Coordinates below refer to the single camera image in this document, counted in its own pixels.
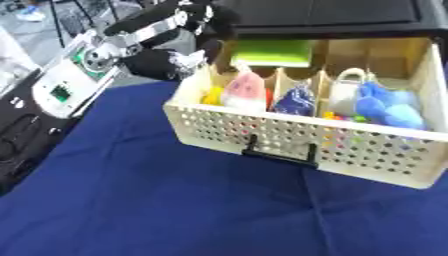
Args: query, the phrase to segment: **green sponge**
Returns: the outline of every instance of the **green sponge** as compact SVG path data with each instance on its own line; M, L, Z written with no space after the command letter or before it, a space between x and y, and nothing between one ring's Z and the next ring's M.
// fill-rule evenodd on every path
M239 40L232 65L305 68L311 64L312 43L307 40Z

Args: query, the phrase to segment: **yellow object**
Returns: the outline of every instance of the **yellow object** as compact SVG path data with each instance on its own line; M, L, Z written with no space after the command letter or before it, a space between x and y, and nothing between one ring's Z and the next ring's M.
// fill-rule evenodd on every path
M224 91L222 87L212 86L207 95L202 98L201 103L207 105L221 106L221 94Z
M334 118L334 112L325 112L324 113L324 118L325 119L333 119Z

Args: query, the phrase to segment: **green object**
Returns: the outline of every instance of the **green object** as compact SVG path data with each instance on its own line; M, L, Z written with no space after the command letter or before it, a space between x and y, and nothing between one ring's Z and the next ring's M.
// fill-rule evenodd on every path
M307 40L239 40L232 65L241 61L249 66L309 67L312 43Z
M53 91L51 91L51 95L53 95L60 102L66 102L71 96L67 89L60 85L56 86Z
M364 116L355 116L354 120L357 123L367 123L369 121Z

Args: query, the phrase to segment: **white mug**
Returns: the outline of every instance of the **white mug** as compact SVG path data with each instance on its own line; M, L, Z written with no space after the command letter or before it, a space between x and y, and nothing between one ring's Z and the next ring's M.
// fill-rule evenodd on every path
M367 80L367 74L360 68L350 68L342 72L330 89L328 111L341 116L354 116L358 88Z

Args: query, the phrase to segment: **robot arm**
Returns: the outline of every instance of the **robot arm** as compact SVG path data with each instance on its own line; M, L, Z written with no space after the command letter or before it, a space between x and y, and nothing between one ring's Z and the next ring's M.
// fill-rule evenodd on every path
M219 16L226 12L231 13L210 0L167 0L104 33L89 30L77 36L47 66L34 67L34 72L0 94L0 194L46 158L122 70L180 80L212 62L221 47L217 39L231 34L230 20ZM218 36L202 40L206 25ZM205 43L190 53L161 47L181 30Z

